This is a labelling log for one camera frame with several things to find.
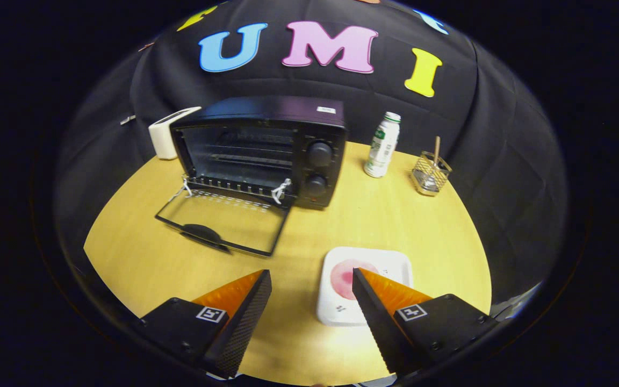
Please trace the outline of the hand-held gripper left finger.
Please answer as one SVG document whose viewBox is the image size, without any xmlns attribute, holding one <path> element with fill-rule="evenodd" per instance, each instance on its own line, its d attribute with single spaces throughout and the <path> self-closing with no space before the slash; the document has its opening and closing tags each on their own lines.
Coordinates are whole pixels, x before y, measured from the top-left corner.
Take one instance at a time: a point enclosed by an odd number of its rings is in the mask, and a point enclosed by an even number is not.
<svg viewBox="0 0 619 387">
<path fill-rule="evenodd" d="M 270 271 L 258 270 L 194 300 L 167 299 L 131 326 L 188 367 L 233 378 L 271 292 Z"/>
</svg>

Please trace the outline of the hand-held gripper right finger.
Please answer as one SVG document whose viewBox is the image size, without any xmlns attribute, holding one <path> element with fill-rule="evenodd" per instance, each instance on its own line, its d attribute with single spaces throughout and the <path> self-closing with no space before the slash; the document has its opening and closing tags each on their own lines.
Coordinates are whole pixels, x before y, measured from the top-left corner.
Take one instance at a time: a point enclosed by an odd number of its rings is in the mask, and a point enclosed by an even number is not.
<svg viewBox="0 0 619 387">
<path fill-rule="evenodd" d="M 499 322 L 454 294 L 431 297 L 356 268 L 352 291 L 388 372 L 399 377 L 441 367 Z"/>
</svg>

